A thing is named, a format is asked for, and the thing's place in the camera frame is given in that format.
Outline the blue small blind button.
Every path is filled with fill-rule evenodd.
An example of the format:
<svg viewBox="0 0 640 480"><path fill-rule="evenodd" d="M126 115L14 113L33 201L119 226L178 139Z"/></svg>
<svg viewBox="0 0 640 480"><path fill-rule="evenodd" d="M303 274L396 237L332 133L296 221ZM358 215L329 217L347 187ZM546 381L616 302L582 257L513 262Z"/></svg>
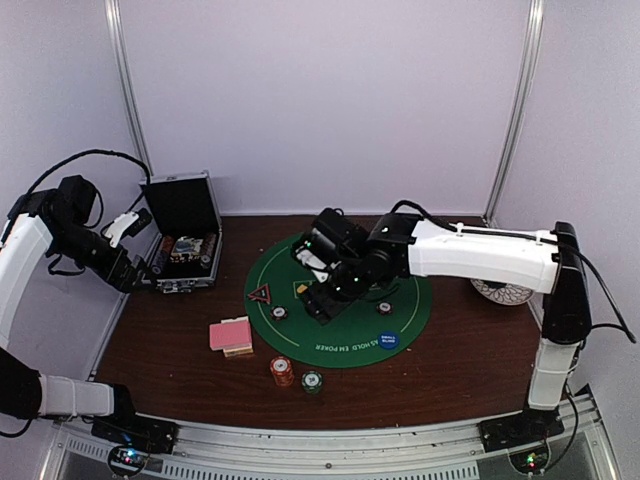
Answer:
<svg viewBox="0 0 640 480"><path fill-rule="evenodd" d="M384 331L378 335L378 345L384 350L395 350L400 345L400 336L394 331Z"/></svg>

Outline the green chip stack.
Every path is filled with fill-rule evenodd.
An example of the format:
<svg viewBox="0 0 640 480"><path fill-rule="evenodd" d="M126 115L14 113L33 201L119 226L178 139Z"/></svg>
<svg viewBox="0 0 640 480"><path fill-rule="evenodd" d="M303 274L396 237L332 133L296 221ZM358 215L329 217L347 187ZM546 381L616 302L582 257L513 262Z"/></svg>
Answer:
<svg viewBox="0 0 640 480"><path fill-rule="evenodd" d="M323 387L323 376L315 370L306 371L301 377L301 386L305 393L318 394Z"/></svg>

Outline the orange chip stack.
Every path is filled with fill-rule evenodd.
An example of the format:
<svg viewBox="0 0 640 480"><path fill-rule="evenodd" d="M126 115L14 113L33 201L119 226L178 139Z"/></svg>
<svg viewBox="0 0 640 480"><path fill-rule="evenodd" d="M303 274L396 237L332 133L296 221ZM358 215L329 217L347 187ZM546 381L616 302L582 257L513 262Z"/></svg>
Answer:
<svg viewBox="0 0 640 480"><path fill-rule="evenodd" d="M291 361L278 356L270 361L270 372L278 387L289 387L294 383L295 375Z"/></svg>

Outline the red-backed card deck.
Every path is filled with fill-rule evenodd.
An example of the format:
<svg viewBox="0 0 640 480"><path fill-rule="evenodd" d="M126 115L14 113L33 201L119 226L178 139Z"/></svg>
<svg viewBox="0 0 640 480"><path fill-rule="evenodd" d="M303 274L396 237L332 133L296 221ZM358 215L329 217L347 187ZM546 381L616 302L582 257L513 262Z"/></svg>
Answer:
<svg viewBox="0 0 640 480"><path fill-rule="evenodd" d="M220 322L209 326L209 348L212 351L243 348L252 343L247 320Z"/></svg>

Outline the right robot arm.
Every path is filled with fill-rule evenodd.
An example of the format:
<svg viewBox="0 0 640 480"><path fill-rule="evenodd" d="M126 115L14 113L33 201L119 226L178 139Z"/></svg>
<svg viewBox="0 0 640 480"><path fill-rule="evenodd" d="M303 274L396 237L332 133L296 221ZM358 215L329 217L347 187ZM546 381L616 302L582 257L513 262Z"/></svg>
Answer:
<svg viewBox="0 0 640 480"><path fill-rule="evenodd" d="M551 424L580 344L592 330L587 282L575 231L519 232L451 224L425 213L383 215L372 230L324 209L291 249L313 271L302 293L307 313L326 324L373 286L397 278L447 276L518 286L545 297L541 339L527 408L513 419L519 440L535 440Z"/></svg>

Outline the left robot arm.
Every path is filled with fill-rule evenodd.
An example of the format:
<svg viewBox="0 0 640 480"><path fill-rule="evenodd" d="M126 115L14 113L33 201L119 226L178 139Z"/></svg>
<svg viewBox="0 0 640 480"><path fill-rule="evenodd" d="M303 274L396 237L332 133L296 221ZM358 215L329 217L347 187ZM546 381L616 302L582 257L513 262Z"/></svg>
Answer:
<svg viewBox="0 0 640 480"><path fill-rule="evenodd" d="M141 208L121 214L99 234L87 225L96 195L91 182L75 175L54 189L26 193L14 204L1 240L2 347L9 344L18 306L43 257L67 257L123 293L150 277L146 262L129 258L120 243L150 224L150 212ZM1 352L1 411L23 420L105 417L106 429L123 444L137 442L144 433L126 387L44 375L7 350Z"/></svg>

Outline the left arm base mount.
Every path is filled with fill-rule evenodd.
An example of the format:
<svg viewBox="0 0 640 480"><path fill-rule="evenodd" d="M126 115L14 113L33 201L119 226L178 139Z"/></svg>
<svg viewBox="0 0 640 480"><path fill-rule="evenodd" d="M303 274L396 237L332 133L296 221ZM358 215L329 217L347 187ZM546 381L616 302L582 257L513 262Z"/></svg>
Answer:
<svg viewBox="0 0 640 480"><path fill-rule="evenodd" d="M179 427L174 422L135 416L130 420L95 417L91 434L112 443L151 454L171 454Z"/></svg>

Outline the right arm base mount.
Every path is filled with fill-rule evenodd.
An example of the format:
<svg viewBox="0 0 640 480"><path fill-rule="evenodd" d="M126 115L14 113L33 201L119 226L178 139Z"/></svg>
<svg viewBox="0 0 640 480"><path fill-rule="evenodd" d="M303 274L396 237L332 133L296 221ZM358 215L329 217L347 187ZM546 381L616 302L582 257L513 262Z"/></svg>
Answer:
<svg viewBox="0 0 640 480"><path fill-rule="evenodd" d="M541 442L565 431L561 420L552 420L546 424L542 421L527 421L521 415L484 420L479 423L478 428L486 453Z"/></svg>

